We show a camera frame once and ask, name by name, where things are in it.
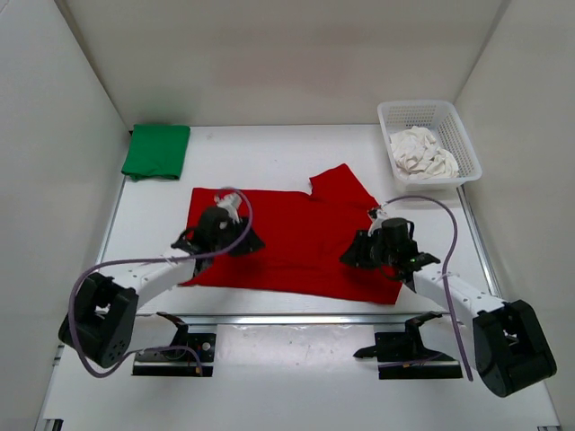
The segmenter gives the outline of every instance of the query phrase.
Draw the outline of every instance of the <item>folded green towel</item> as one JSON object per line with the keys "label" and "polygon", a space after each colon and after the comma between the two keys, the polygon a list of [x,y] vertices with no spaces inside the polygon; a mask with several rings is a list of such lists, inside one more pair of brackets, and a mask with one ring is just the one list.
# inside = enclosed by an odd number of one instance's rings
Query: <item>folded green towel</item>
{"label": "folded green towel", "polygon": [[122,173],[134,181],[151,177],[178,180],[189,138],[188,126],[136,124]]}

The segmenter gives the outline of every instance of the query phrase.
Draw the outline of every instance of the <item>black mounting bracket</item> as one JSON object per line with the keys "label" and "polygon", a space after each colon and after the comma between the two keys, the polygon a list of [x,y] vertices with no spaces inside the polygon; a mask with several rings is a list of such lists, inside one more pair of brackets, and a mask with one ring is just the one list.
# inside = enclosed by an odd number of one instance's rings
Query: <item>black mounting bracket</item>
{"label": "black mounting bracket", "polygon": [[[459,379],[461,366],[451,356],[423,346],[419,327],[426,321],[441,317],[438,312],[426,312],[405,322],[404,332],[377,332],[376,344],[358,350],[354,357],[377,357],[379,380]],[[389,366],[391,363],[413,365]]]}
{"label": "black mounting bracket", "polygon": [[212,364],[216,355],[215,333],[188,333],[184,344],[193,348],[202,363],[202,375],[196,367],[196,359],[190,352],[174,350],[165,353],[142,352],[134,358],[132,375],[148,375],[163,377],[211,377],[214,373]]}

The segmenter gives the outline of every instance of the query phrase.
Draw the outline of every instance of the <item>white plastic basket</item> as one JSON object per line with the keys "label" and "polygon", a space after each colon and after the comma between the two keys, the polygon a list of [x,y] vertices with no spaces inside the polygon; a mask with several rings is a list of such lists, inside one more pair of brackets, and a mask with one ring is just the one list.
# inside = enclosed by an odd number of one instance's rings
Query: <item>white plastic basket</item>
{"label": "white plastic basket", "polygon": [[[384,133],[387,155],[401,191],[453,189],[467,181],[478,180],[482,167],[477,160],[469,136],[456,107],[448,101],[388,101],[380,103],[377,115]],[[459,177],[448,179],[410,180],[403,178],[395,164],[389,136],[406,128],[428,128],[440,146],[451,152],[459,165]]]}

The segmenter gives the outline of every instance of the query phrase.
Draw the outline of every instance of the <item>white towel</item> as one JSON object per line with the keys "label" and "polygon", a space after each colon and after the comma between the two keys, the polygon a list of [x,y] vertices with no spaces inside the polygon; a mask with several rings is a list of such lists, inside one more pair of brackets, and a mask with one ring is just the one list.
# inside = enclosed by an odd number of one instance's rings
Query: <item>white towel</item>
{"label": "white towel", "polygon": [[429,129],[413,126],[389,137],[395,163],[403,177],[426,180],[459,176],[455,157],[439,146]]}

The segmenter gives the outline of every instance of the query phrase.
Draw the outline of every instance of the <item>red t-shirt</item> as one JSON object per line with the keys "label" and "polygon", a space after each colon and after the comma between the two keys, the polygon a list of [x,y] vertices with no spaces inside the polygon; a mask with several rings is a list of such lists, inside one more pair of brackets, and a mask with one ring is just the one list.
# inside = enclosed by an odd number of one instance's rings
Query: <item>red t-shirt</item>
{"label": "red t-shirt", "polygon": [[[301,191],[242,190],[253,207],[253,230],[265,248],[252,254],[214,259],[213,266],[186,286],[272,290],[372,303],[393,304],[402,286],[378,270],[340,263],[358,229],[371,221],[377,202],[347,164],[310,179],[312,194]],[[214,205],[216,189],[194,189],[188,226]],[[240,216],[247,216],[241,205]]]}

